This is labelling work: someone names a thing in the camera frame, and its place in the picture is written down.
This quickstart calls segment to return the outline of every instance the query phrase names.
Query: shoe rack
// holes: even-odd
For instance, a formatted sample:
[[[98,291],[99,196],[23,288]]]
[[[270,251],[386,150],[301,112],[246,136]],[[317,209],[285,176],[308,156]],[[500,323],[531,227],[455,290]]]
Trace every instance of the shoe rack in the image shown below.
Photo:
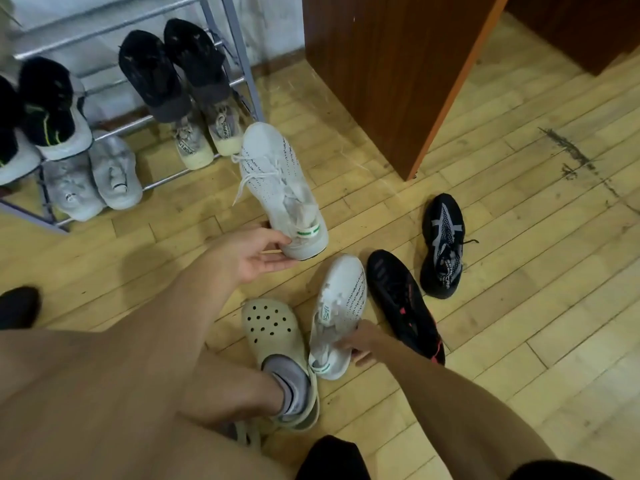
[[[251,65],[249,64],[249,58],[246,54],[244,39],[242,36],[242,31],[240,29],[240,23],[238,21],[233,0],[222,0],[222,5],[227,17],[229,29],[231,31],[231,37],[233,37],[234,48],[232,48],[227,40],[222,37],[221,31],[219,30],[213,18],[209,0],[167,0],[167,3],[163,4],[160,4],[159,0],[123,0],[104,7],[96,8],[88,13],[69,17],[64,20],[59,20],[50,25],[45,25],[32,32],[27,32],[21,35],[15,41],[16,53],[14,57],[17,60],[21,61],[30,57],[34,57],[36,55],[43,55],[47,52],[66,47],[68,45],[80,43],[93,37],[98,37],[100,35],[122,29],[128,25],[133,25],[134,23],[142,22],[154,16],[162,15],[178,8],[196,3],[199,4],[200,8],[202,9],[204,18],[207,23],[206,30],[211,35],[214,45],[222,50],[227,56],[223,64],[223,68],[227,73],[229,86],[231,86],[231,88],[233,89],[236,100],[246,108],[246,110],[252,115],[254,120],[264,121],[262,106],[260,105],[260,98],[258,96],[258,91],[255,87],[255,82],[251,74]],[[77,26],[77,30],[74,30],[74,35],[69,36],[68,26],[71,24],[73,24],[74,28]],[[32,42],[30,42],[30,39],[48,40],[49,42],[46,45],[36,46]],[[231,69],[228,62],[229,57],[235,62],[238,67],[240,67],[242,72],[241,76],[236,79],[232,79]],[[83,79],[95,75],[98,72],[102,72],[114,67],[117,67],[117,63],[109,67],[101,67],[99,70],[94,72],[76,74],[76,76],[80,79]],[[123,77],[99,88],[87,91],[86,97],[91,97],[92,95],[97,94],[101,91],[105,91],[121,84],[128,83],[129,81]],[[247,101],[242,94],[238,93],[235,90],[235,87],[240,84],[247,85],[249,96],[251,99],[250,102]],[[126,134],[133,130],[143,128],[153,120],[153,116],[151,115],[144,116],[138,120],[127,123],[119,128],[96,137],[95,141],[113,135]],[[153,182],[144,186],[143,190],[147,191],[154,189],[167,182],[171,182],[176,178],[180,178],[190,172],[191,170],[189,169],[181,170],[174,175],[170,175],[168,177],[162,178],[161,180],[158,180],[157,182]],[[16,217],[20,217],[34,224],[43,226],[53,232],[68,233],[68,224],[73,222],[73,219],[68,218],[62,221],[58,221],[56,219],[53,213],[52,202],[49,199],[49,194],[44,183],[42,166],[36,169],[32,175],[36,179],[40,194],[40,200],[42,201],[42,215],[39,216],[33,212],[28,211],[27,209],[23,209],[12,204],[11,202],[7,202],[2,198],[0,198],[0,210],[4,210],[5,212],[13,214]]]

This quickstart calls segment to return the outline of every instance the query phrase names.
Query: orange wood edge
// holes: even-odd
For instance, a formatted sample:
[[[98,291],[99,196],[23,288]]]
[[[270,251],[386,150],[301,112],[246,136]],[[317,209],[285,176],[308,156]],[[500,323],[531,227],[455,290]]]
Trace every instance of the orange wood edge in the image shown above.
[[[446,101],[444,102],[440,112],[438,113],[436,122],[433,124],[433,127],[431,128],[431,131],[427,136],[427,140],[422,145],[422,149],[418,154],[418,158],[413,163],[411,172],[409,172],[409,175],[406,176],[405,180],[411,180],[413,177],[415,177],[416,172],[418,172],[418,167],[420,167],[422,160],[424,160],[424,157],[426,156],[427,151],[429,150],[429,147],[433,142],[433,139],[436,137],[438,130],[442,126],[444,118],[447,117],[447,113],[451,109],[453,101],[456,100],[456,97],[460,92],[462,85],[465,83],[466,79],[468,78],[469,72],[471,72],[471,68],[476,62],[478,56],[480,55],[480,50],[482,49],[484,42],[486,41],[487,37],[489,37],[489,34],[492,32],[492,30],[495,28],[496,24],[498,23],[498,19],[500,18],[500,15],[504,11],[504,7],[507,5],[507,1],[508,0],[496,0],[493,5],[493,8],[491,8],[491,12],[489,12],[489,15],[486,17],[484,26],[482,27],[482,30],[480,30],[480,33],[476,38],[476,42],[474,43],[474,46],[471,48],[471,51],[469,51],[467,60],[465,61],[465,64],[462,66],[462,69],[458,74],[458,78],[454,82],[453,87],[451,88]]]

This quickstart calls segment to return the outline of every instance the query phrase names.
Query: wooden floor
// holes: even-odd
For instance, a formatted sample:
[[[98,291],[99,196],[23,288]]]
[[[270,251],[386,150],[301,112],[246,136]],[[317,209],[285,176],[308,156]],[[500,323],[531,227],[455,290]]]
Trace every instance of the wooden floor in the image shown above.
[[[467,238],[479,241],[465,247],[455,295],[425,298],[447,366],[510,405],[560,457],[638,478],[640,56],[594,79],[502,20],[408,183],[306,62],[258,85],[269,122],[306,171],[330,243],[321,256],[240,288],[209,347],[252,363],[239,323],[246,298],[288,302],[309,331],[337,253],[365,260],[384,248],[419,269],[423,206],[446,191],[463,208]],[[165,128],[128,140],[144,181],[181,168]],[[0,289],[40,286],[39,326],[104,330],[162,290],[208,238],[263,217],[248,191],[231,207],[239,180],[236,165],[219,161],[132,210],[75,224],[68,237],[2,215]],[[13,200],[33,207],[34,195],[27,186]],[[365,315],[381,319],[371,300]],[[319,387],[318,425],[303,436],[271,428],[267,454],[297,463],[331,433],[358,444],[375,479],[449,478],[384,366],[350,367]]]

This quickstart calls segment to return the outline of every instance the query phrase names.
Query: brown wooden panel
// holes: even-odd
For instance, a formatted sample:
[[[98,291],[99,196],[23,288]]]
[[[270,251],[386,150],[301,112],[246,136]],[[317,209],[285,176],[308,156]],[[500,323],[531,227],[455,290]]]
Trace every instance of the brown wooden panel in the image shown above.
[[[509,0],[507,10],[592,74],[640,44],[640,0]]]
[[[307,59],[412,178],[507,0],[303,0]]]

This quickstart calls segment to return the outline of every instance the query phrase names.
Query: wall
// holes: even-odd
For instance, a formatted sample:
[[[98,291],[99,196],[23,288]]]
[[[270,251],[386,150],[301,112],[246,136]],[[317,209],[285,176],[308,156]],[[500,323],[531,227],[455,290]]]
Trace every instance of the wall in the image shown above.
[[[15,5],[14,17],[20,23],[19,30],[26,35],[18,39],[16,45],[29,40],[29,45],[51,41],[51,31],[44,25],[59,21],[66,17],[84,14],[89,10],[118,0],[12,0]],[[141,0],[130,6],[127,13],[119,13],[118,17],[130,13],[139,13],[149,3],[154,6],[171,0]],[[210,0],[216,23],[226,39],[231,42],[228,25],[224,16],[221,0]],[[243,30],[244,43],[252,65],[270,60],[304,46],[301,0],[234,0],[236,12]],[[169,18],[185,18],[205,26],[204,17],[199,5],[195,4],[180,10],[157,16],[145,22],[118,30],[87,42],[72,45],[48,54],[66,65],[73,73],[86,73],[92,69],[102,68],[117,62],[118,47],[128,31],[133,27],[153,32],[162,37],[164,24]],[[69,23],[59,24],[55,37],[69,33],[77,33],[79,26],[91,23],[105,23],[100,12],[82,17]],[[105,71],[97,76],[84,80],[85,87],[99,86],[108,80],[120,79],[118,70]],[[92,96],[86,104],[87,117],[92,121],[108,120],[130,112],[142,105],[140,97],[128,84]]]

